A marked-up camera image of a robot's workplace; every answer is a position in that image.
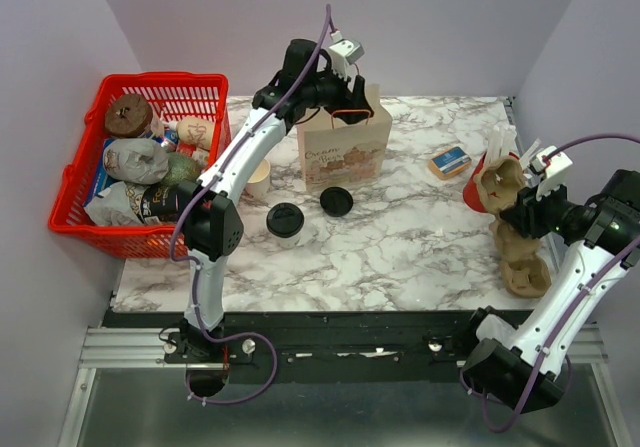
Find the paper takeout bag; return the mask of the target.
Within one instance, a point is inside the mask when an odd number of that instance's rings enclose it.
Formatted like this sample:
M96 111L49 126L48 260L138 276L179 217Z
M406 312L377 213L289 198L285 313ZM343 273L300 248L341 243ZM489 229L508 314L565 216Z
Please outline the paper takeout bag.
M373 113L359 123L348 125L336 114L321 111L296 127L302 179L307 191L358 185L379 177L392 116L381 105L379 85L368 86L365 93Z

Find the black coffee cup lid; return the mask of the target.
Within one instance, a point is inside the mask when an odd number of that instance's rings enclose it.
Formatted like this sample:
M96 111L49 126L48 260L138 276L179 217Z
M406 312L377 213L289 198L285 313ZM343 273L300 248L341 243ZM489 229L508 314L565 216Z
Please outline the black coffee cup lid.
M300 208L289 202L274 205L266 217L268 231L283 239L296 236L304 226L304 214Z

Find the white paper coffee cup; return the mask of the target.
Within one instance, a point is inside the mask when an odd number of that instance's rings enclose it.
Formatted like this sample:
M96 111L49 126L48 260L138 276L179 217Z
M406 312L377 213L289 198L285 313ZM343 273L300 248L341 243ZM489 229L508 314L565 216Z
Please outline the white paper coffee cup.
M289 237L281 237L281 236L277 236L276 237L276 242L277 244L285 249L289 249L289 248L293 248L295 246L297 246L300 242L300 238L301 238L301 233L298 232L292 236Z

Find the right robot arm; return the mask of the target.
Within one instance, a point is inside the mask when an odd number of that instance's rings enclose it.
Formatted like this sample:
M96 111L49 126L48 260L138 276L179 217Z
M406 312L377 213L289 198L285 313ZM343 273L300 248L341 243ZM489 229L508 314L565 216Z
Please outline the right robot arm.
M460 334L461 376L476 392L521 413L556 405L568 349L591 312L639 261L639 174L617 170L584 205L567 189L538 198L521 189L500 217L526 238L559 235L568 249L549 290L520 326L479 309Z

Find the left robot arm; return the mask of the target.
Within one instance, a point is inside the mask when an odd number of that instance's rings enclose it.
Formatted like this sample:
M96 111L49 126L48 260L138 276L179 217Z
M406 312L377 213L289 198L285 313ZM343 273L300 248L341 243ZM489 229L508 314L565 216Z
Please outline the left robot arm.
M222 339L213 330L224 317L226 263L244 233L237 204L248 180L307 110L324 109L347 124L371 113L364 78L348 74L363 54L362 45L351 39L334 39L328 47L292 40L281 69L255 93L250 113L230 145L197 181L180 184L179 195L187 204L174 233L183 236L184 258L191 264L184 318L197 328L187 340L197 360L209 362L221 352Z

